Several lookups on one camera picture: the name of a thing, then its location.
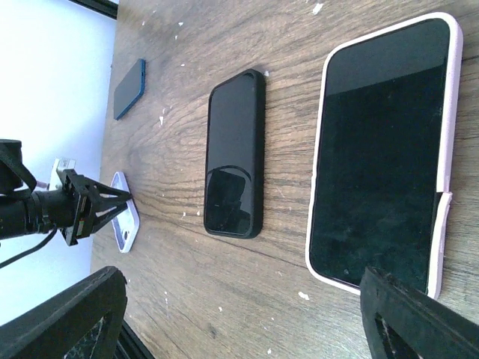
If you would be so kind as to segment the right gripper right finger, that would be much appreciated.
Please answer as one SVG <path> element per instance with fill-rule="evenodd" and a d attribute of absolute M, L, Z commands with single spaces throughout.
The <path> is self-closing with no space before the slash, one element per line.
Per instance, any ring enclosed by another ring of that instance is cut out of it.
<path fill-rule="evenodd" d="M 478 325 L 392 274 L 368 267 L 361 317 L 372 358 L 477 358 Z"/>

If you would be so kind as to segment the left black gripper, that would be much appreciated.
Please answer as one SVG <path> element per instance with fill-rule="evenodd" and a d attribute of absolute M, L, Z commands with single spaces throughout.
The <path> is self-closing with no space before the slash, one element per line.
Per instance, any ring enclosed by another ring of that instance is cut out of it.
<path fill-rule="evenodd" d="M 69 246 L 88 238 L 127 209 L 132 199 L 128 191 L 112 188 L 78 175 L 75 170 L 63 172 L 63 190 L 72 206 L 73 222 L 61 230 Z"/>

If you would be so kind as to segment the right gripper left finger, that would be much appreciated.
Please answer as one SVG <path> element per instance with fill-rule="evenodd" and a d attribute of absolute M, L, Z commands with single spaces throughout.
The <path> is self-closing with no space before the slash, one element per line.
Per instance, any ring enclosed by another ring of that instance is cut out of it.
<path fill-rule="evenodd" d="M 126 278 L 106 266 L 1 326 L 2 358 L 112 358 Z"/>

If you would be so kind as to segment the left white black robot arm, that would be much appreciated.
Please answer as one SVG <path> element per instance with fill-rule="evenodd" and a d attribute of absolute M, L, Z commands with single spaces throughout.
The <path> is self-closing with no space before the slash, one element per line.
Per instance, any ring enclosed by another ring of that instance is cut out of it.
<path fill-rule="evenodd" d="M 1 238 L 61 231 L 76 245 L 127 208 L 132 195 L 76 173 L 58 170 L 60 188 L 37 191 L 22 163 L 22 142 L 1 140 Z"/>

